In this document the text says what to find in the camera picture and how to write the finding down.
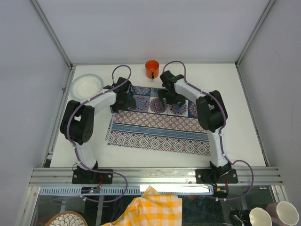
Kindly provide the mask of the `patterned placemat cloth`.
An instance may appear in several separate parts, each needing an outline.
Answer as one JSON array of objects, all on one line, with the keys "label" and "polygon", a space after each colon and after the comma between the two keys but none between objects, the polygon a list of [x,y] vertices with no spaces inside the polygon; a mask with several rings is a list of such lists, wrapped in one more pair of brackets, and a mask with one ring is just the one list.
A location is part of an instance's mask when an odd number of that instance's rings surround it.
[{"label": "patterned placemat cloth", "polygon": [[114,113],[106,144],[121,147],[210,156],[206,132],[197,119],[197,107],[186,100],[182,106],[161,108],[158,88],[133,86],[136,108]]}]

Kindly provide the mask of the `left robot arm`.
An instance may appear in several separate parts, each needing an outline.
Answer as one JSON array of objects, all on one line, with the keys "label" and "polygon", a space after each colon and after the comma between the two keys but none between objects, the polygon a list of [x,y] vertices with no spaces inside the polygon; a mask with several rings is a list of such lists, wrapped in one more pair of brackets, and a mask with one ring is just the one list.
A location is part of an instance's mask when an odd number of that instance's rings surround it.
[{"label": "left robot arm", "polygon": [[112,183],[113,170],[99,170],[88,143],[94,131],[95,115],[107,107],[112,113],[136,108],[132,83],[128,79],[120,77],[116,83],[105,86],[100,93],[86,101],[71,100],[67,103],[60,132],[75,150],[77,167],[73,171],[73,184]]}]

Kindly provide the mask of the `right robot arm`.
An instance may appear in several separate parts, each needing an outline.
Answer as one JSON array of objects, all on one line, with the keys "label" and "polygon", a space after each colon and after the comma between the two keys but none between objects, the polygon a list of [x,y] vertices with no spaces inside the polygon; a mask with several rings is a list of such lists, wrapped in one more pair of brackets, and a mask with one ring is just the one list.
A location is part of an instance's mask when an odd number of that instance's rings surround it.
[{"label": "right robot arm", "polygon": [[165,71],[160,75],[163,89],[158,91],[160,107],[168,105],[182,106],[186,99],[197,108],[198,122],[207,133],[211,151],[210,169],[196,173],[197,183],[212,186],[217,184],[237,184],[237,172],[227,157],[224,138],[224,127],[228,118],[223,99],[219,91],[206,93],[186,81],[184,75],[173,75]]}]

